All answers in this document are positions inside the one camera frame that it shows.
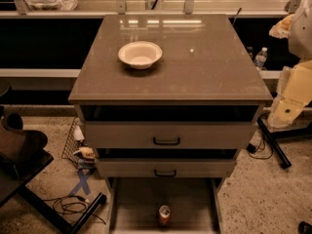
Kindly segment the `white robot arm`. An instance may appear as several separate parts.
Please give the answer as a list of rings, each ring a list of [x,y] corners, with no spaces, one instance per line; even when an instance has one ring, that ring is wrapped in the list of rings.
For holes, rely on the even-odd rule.
[[[312,101],[312,0],[304,0],[269,31],[275,38],[288,39],[289,52],[299,58],[294,67],[284,67],[271,105],[268,123],[284,128]]]

